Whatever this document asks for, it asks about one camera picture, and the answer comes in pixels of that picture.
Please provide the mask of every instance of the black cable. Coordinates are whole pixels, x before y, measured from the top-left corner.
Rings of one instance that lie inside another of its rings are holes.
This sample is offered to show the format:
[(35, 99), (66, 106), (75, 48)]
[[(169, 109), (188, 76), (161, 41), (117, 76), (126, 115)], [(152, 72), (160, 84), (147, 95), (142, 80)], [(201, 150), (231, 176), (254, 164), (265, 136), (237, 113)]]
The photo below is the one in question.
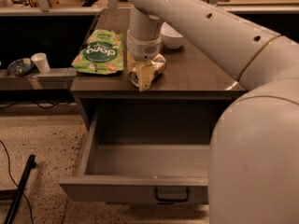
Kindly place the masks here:
[[(17, 101), (17, 102), (14, 102), (14, 103), (12, 103), (12, 104), (10, 104), (10, 105), (6, 105), (6, 106), (3, 106), (3, 107), (1, 107), (0, 106), (0, 110), (3, 110), (3, 109), (6, 109), (6, 108), (10, 108), (10, 107), (12, 107), (12, 106), (14, 106), (14, 105), (17, 105), (17, 104), (19, 104), (21, 101)], [(57, 105), (61, 105), (62, 104), (62, 102), (63, 101), (58, 101), (58, 102), (56, 102), (56, 103), (52, 103), (52, 102), (50, 102), (50, 101), (47, 101), (47, 103), (50, 105), (50, 106), (43, 106), (43, 105), (41, 105), (40, 103), (38, 103), (37, 101), (31, 101), (32, 103), (34, 103), (35, 105), (37, 105), (39, 108), (41, 108), (41, 109), (51, 109), (51, 108), (54, 108), (55, 106), (57, 106)]]
[(1, 109), (6, 109), (6, 108), (10, 108), (10, 107), (12, 107), (12, 106), (14, 106), (14, 105), (16, 105), (16, 104), (18, 104), (18, 103), (20, 103), (20, 101), (14, 102), (14, 103), (12, 103), (12, 104), (10, 104), (10, 105), (7, 105), (7, 106), (4, 106), (4, 107), (0, 107), (0, 110), (1, 110)]
[[(5, 146), (5, 144), (2, 142), (2, 140), (0, 139), (0, 143), (4, 148), (4, 151), (7, 153), (7, 162), (8, 162), (8, 174), (10, 176), (10, 179), (12, 180), (12, 182), (17, 186), (17, 188), (19, 188), (19, 185), (16, 183), (15, 179), (12, 177), (11, 175), (11, 169), (10, 169), (10, 157), (7, 151), (7, 148)], [(33, 219), (33, 214), (32, 214), (32, 208), (31, 208), (31, 204), (28, 200), (28, 198), (26, 197), (26, 195), (23, 193), (22, 194), (23, 197), (25, 198), (25, 200), (27, 201), (28, 207), (29, 207), (29, 213), (30, 213), (30, 219), (31, 219), (31, 223), (34, 224), (34, 219)]]

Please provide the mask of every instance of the cabinet top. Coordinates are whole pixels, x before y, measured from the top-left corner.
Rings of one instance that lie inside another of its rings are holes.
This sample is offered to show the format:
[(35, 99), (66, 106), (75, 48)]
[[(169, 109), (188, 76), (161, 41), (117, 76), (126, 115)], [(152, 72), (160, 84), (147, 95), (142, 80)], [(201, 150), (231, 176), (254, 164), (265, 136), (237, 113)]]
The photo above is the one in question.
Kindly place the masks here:
[(96, 29), (123, 33), (124, 70), (110, 76), (92, 76), (77, 73), (71, 91), (75, 96), (182, 94), (213, 92), (231, 96), (244, 92), (230, 76), (213, 63), (203, 52), (188, 41), (180, 49), (162, 47), (167, 68), (151, 84), (149, 91), (139, 92), (129, 79), (126, 64), (126, 31), (129, 27), (130, 8), (104, 9)]

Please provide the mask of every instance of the wooden drawer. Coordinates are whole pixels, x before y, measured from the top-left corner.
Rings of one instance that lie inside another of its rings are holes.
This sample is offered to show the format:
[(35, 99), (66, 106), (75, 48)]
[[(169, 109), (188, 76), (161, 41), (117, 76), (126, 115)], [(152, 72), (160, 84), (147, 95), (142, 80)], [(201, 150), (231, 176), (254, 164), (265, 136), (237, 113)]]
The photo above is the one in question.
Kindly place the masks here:
[(78, 176), (60, 185), (75, 201), (207, 203), (207, 156), (222, 101), (97, 101)]

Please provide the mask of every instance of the green chip bag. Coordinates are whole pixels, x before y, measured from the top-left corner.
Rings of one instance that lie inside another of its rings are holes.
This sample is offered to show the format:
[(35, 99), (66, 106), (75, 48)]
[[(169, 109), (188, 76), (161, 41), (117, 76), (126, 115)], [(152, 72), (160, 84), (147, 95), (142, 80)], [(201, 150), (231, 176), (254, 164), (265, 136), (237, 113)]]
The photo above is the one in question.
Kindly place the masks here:
[(108, 75), (123, 70), (122, 34), (95, 30), (72, 66), (82, 73)]

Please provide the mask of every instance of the paper cup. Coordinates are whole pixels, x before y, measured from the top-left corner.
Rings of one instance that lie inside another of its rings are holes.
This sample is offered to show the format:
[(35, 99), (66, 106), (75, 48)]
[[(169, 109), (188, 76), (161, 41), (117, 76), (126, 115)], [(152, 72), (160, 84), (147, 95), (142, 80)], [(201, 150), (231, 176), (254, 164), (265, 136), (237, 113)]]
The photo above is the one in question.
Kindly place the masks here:
[(31, 57), (31, 61), (36, 65), (40, 73), (49, 72), (50, 66), (45, 53), (37, 53)]

